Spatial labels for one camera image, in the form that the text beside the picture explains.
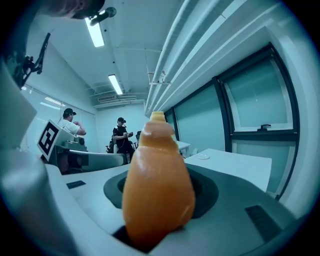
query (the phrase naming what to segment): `yellow cap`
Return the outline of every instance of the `yellow cap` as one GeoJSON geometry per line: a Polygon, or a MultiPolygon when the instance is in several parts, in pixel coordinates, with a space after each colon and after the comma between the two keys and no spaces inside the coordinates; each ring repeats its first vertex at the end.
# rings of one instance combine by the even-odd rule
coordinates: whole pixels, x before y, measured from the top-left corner
{"type": "Polygon", "coordinates": [[[165,113],[163,111],[155,111],[151,113],[151,117],[150,117],[151,121],[161,121],[161,122],[165,122],[165,113]]]}

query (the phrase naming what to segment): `white t-shirt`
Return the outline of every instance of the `white t-shirt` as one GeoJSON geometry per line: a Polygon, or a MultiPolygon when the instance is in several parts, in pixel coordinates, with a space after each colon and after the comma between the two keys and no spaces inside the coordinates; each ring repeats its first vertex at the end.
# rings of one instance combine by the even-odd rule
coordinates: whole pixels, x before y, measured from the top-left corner
{"type": "Polygon", "coordinates": [[[62,119],[60,122],[58,122],[58,126],[65,129],[67,132],[71,133],[72,135],[76,135],[78,130],[80,129],[80,126],[65,119],[62,119]]]}

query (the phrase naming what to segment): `orange bottle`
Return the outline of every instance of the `orange bottle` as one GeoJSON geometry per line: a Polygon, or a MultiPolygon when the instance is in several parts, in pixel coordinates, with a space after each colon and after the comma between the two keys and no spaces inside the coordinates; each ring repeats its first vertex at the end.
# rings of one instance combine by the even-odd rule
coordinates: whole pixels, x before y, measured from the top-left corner
{"type": "Polygon", "coordinates": [[[171,137],[174,130],[163,120],[163,112],[155,113],[144,125],[123,189],[126,231],[142,251],[185,225],[195,209],[191,179],[171,137]]]}

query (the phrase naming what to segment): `baseball cap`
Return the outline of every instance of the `baseball cap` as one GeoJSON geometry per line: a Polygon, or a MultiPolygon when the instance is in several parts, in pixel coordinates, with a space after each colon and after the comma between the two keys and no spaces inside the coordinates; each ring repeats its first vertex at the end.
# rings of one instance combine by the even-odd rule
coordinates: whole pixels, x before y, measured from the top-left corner
{"type": "Polygon", "coordinates": [[[72,110],[72,108],[66,108],[63,112],[63,114],[73,114],[74,116],[76,115],[76,112],[72,110]]]}
{"type": "Polygon", "coordinates": [[[119,118],[118,118],[118,122],[125,123],[125,122],[126,122],[126,120],[124,120],[124,118],[123,118],[123,117],[119,117],[119,118]]]}

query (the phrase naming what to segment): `white plate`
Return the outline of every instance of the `white plate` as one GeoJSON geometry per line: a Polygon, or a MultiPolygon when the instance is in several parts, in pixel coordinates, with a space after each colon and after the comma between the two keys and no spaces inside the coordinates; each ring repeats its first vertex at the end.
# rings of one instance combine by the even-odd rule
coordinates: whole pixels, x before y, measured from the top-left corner
{"type": "Polygon", "coordinates": [[[196,155],[196,158],[205,160],[205,159],[209,159],[210,156],[209,156],[209,155],[206,155],[206,154],[197,154],[197,155],[196,155]]]}

